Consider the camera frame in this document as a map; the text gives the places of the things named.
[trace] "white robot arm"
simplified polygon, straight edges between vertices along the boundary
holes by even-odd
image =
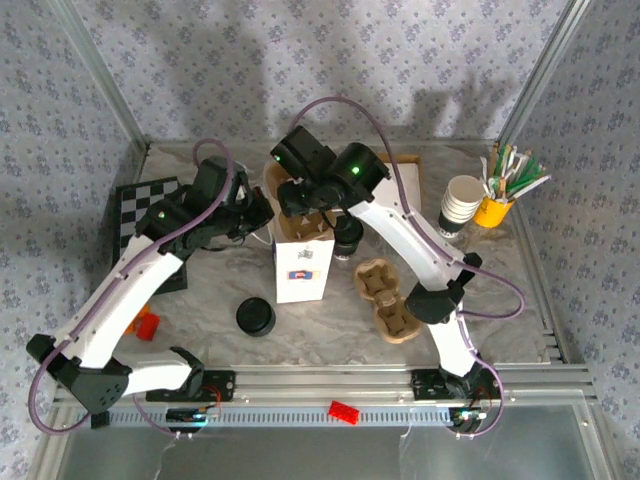
[[[400,207],[396,182],[383,179],[373,191],[373,197],[374,200],[370,203],[360,202],[349,208],[349,213],[376,230],[413,269],[419,283],[427,291],[447,290],[447,284],[457,279],[462,269],[440,258],[409,224]],[[412,208],[412,214],[441,248],[456,260],[464,261],[465,255],[442,239],[420,213]],[[466,347],[455,317],[454,310],[446,318],[446,322],[437,319],[438,323],[427,323],[427,326],[438,347],[440,367],[457,377],[464,377],[471,371],[475,357]]]
[[[27,344],[31,356],[41,364],[46,361],[51,376],[89,413],[106,411],[123,395],[163,389],[193,397],[200,390],[204,365],[183,348],[115,355],[114,349],[151,295],[196,249],[207,246],[215,236],[244,238],[273,218],[268,200],[259,188],[249,188],[246,173],[238,168],[231,188],[209,217],[173,240],[153,246],[206,211],[221,195],[226,175],[222,159],[204,160],[193,185],[151,205],[118,263],[80,311],[55,336],[34,335]],[[148,249],[151,251],[134,269],[125,269]],[[112,290],[105,296],[107,289]],[[89,311],[89,322],[74,334],[79,323],[89,318]]]
[[[298,126],[271,155],[294,179],[278,188],[284,215],[306,215],[340,207],[376,230],[413,269],[418,283],[407,297],[405,307],[427,324],[438,348],[446,388],[456,397],[467,398],[475,389],[482,367],[460,314],[462,287],[474,276],[464,265],[478,268],[480,257],[453,248],[414,208],[405,212],[398,185],[389,170],[362,144],[352,143],[336,156]],[[417,222],[432,245],[411,222]],[[449,258],[435,251],[434,245]]]

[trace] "black and white checkerboard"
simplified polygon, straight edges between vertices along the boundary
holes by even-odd
[[[136,233],[136,223],[144,216],[149,205],[162,200],[179,187],[176,177],[123,185],[116,188],[116,225],[114,229],[113,264],[115,265]],[[156,293],[187,288],[185,265],[158,288]]]

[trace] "paper cup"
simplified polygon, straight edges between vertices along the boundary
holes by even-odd
[[[484,198],[482,182],[470,175],[454,177],[447,186],[444,198],[452,206],[477,206]]]
[[[476,213],[485,192],[480,180],[469,175],[453,178],[447,186],[440,205],[438,232],[446,238],[454,238]]]
[[[466,207],[457,207],[455,205],[451,205],[449,200],[446,198],[442,199],[442,203],[440,208],[447,210],[451,213],[457,213],[458,215],[468,215],[469,212],[475,212],[482,202],[478,202],[475,205],[466,206]]]

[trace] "patterned wallpaper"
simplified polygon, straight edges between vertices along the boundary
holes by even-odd
[[[279,138],[335,93],[416,140],[496,138],[566,0],[74,3],[153,140]],[[309,121],[342,139],[370,133],[358,118]]]
[[[0,478],[20,479],[39,439],[26,342],[54,332],[102,280],[109,191],[139,156],[46,3],[5,0],[0,12]],[[45,415],[51,388],[47,379],[38,397]]]
[[[596,2],[518,144],[554,181],[526,202],[551,294],[640,478],[640,4]]]

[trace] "red block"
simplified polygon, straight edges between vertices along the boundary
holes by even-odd
[[[331,402],[331,408],[329,408],[329,415],[351,425],[357,425],[360,418],[360,410],[344,403],[333,401]]]
[[[146,340],[150,342],[153,340],[153,336],[156,334],[158,324],[160,323],[160,317],[153,313],[147,313],[140,321],[140,326],[136,332],[136,337],[140,340]]]

